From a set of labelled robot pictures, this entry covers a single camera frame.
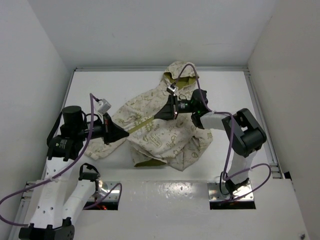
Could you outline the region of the cream printed hooded jacket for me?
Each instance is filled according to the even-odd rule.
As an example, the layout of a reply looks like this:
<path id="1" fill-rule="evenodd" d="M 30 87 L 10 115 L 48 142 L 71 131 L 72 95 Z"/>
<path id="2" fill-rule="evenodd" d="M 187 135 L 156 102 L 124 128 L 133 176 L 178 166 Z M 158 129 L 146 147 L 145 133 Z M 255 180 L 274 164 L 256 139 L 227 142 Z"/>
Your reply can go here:
<path id="1" fill-rule="evenodd" d="M 197 162 L 213 140 L 211 130 L 195 127 L 189 113 L 174 120 L 154 118 L 168 100 L 170 84 L 176 83 L 179 96 L 192 96 L 198 88 L 194 68 L 193 63 L 183 61 L 169 65 L 157 87 L 128 100 L 112 115 L 112 121 L 129 136 L 108 145 L 100 138 L 93 139 L 84 154 L 102 160 L 128 142 L 135 167 L 169 165 L 183 171 Z"/>

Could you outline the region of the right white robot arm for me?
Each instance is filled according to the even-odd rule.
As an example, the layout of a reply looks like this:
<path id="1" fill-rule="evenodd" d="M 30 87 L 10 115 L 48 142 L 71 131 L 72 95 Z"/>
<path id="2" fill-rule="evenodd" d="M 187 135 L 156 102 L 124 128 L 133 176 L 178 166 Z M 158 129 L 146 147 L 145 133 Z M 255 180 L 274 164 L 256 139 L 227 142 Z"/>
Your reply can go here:
<path id="1" fill-rule="evenodd" d="M 253 160 L 267 136 L 249 109 L 242 108 L 235 114 L 210 111 L 208 102 L 207 92 L 202 89 L 194 90 L 187 100 L 179 100 L 171 94 L 154 117 L 169 121 L 175 120 L 179 114 L 190 113 L 195 127 L 225 131 L 229 147 L 220 184 L 225 186 L 227 195 L 233 196 L 235 191 L 249 183 L 249 171 L 260 167 L 260 164 L 254 165 Z"/>

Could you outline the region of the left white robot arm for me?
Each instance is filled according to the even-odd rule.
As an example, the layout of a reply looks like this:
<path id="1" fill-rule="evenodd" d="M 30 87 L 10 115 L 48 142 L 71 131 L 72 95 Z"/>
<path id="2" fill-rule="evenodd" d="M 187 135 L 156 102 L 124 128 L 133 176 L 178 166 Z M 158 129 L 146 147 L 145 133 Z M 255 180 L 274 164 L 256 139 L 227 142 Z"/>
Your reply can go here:
<path id="1" fill-rule="evenodd" d="M 72 240 L 75 226 L 88 199 L 98 191 L 100 174 L 89 163 L 79 170 L 77 185 L 66 199 L 67 186 L 75 163 L 90 140 L 101 138 L 105 144 L 116 142 L 129 133 L 115 124 L 108 113 L 91 113 L 91 120 L 80 106 L 64 107 L 47 138 L 45 179 L 40 187 L 37 208 L 27 226 L 19 230 L 21 240 Z"/>

